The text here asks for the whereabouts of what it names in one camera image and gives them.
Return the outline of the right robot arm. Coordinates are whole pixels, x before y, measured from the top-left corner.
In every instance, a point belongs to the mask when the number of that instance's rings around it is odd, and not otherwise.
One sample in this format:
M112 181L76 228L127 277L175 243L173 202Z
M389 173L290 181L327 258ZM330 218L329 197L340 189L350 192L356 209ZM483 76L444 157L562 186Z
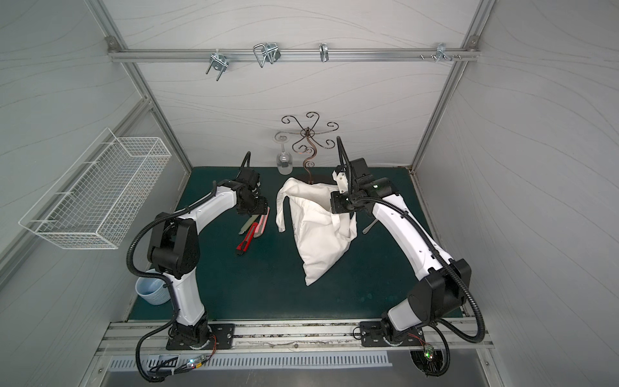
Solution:
M398 243L418 280L405 300L383 315L380 329L386 343L400 345L406 334L438 325L443 325L468 343L481 343L486 327L480 306L469 289L470 265L464 259L455 260L432 239L388 178L374 177L365 159L350 159L342 139L336 140L336 147L339 165L334 179L338 190L330 195L332 212L369 213ZM444 318L465 303L472 308L477 324L473 335L461 331Z

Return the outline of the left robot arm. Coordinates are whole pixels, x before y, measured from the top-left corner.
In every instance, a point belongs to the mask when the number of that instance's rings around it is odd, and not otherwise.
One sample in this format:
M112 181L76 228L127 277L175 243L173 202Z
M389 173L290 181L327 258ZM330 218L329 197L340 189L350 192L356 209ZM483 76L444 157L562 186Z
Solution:
M214 342L196 279L201 258L199 234L230 209L248 216L267 213L268 201L260 193L260 174L250 163L251 153L246 153L235 179L215 182L206 196L179 211L158 214L138 232L127 250L130 273L164 282L173 311L165 327L170 329L170 340L175 345L201 349ZM154 269L152 273L137 269L134 263L135 250L147 233L151 234L147 259Z

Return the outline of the white cloth tote pouch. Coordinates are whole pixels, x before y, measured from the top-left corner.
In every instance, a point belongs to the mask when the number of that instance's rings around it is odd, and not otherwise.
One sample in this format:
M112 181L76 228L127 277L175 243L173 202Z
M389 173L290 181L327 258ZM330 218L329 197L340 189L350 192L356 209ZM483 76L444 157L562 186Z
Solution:
M293 236L308 286L334 266L357 237L354 214L331 212L330 197L338 191L336 185L311 185L291 177L277 193L278 231L286 230L284 203L288 200Z

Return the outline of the olive green art knife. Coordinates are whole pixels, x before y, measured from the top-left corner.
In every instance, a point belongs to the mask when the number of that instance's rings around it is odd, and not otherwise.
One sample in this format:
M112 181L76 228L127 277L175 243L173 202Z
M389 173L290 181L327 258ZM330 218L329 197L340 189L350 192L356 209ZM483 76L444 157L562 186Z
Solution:
M251 225L254 224L254 222L256 222L256 220L258 219L259 215L257 214L253 214L250 216L250 218L245 222L245 224L243 224L243 226L241 227L239 234L243 235L245 232L247 232L249 230L249 228L251 227Z

